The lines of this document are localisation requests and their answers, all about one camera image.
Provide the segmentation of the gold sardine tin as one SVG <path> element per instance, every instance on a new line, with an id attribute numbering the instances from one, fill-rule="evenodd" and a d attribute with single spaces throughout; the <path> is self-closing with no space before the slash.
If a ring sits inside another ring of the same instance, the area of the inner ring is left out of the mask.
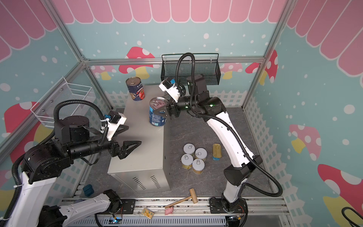
<path id="1" fill-rule="evenodd" d="M 222 158 L 222 146 L 218 143 L 213 144 L 213 159 L 220 160 Z"/>

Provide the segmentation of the dark blue tomato can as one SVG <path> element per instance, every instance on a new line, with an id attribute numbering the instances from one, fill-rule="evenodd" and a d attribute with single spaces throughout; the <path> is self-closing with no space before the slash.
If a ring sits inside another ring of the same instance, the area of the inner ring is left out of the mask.
<path id="1" fill-rule="evenodd" d="M 131 77 L 126 80 L 131 98 L 134 101 L 141 101 L 145 98 L 145 92 L 141 79 L 139 77 Z"/>

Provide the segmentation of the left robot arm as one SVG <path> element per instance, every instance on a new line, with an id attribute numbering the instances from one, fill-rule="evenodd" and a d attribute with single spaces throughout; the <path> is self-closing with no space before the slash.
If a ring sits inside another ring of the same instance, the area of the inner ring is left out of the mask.
<path id="1" fill-rule="evenodd" d="M 91 128 L 85 116 L 60 118 L 63 107 L 82 104 L 93 108 L 101 121 L 99 130 Z M 15 191 L 5 215 L 3 227 L 66 227 L 91 215 L 107 212 L 116 214 L 123 209 L 121 198 L 114 190 L 69 206 L 48 206 L 47 196 L 64 169 L 75 160 L 108 152 L 112 157 L 125 159 L 141 145 L 141 141 L 116 141 L 118 134 L 128 130 L 126 116 L 111 111 L 103 114 L 92 102 L 71 99 L 54 108 L 54 130 L 39 144 L 21 155 L 11 173 Z"/>

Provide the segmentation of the blue soup can pink lid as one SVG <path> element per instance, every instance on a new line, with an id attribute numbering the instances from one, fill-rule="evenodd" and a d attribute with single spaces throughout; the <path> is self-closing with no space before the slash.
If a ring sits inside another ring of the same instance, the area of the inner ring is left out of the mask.
<path id="1" fill-rule="evenodd" d="M 166 123 L 166 118 L 162 116 L 162 111 L 167 106 L 163 106 L 161 99 L 164 97 L 154 97 L 149 102 L 149 122 L 156 127 L 162 127 Z"/>

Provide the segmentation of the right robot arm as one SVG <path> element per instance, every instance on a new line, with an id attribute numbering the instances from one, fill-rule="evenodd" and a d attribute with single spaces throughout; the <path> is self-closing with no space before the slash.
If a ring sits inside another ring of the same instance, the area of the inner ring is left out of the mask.
<path id="1" fill-rule="evenodd" d="M 191 72 L 188 74 L 186 88 L 179 82 L 180 66 L 185 58 L 191 60 Z M 231 161 L 231 165 L 224 170 L 227 179 L 226 188 L 221 197 L 212 197 L 209 200 L 211 213 L 237 213 L 242 212 L 243 217 L 248 216 L 248 206 L 241 193 L 249 187 L 260 194 L 269 197 L 280 197 L 283 188 L 278 180 L 261 167 L 262 157 L 254 155 L 243 142 L 235 130 L 226 107 L 218 97 L 211 97 L 207 89 L 206 79 L 203 75 L 195 74 L 196 59 L 192 53 L 183 54 L 177 64 L 175 77 L 165 78 L 159 85 L 163 92 L 170 96 L 170 102 L 162 108 L 166 116 L 179 117 L 182 111 L 188 112 L 192 117 L 200 118 L 214 131 L 222 142 Z M 247 182 L 254 170 L 258 169 L 269 178 L 278 188 L 276 193 L 266 192 Z"/>

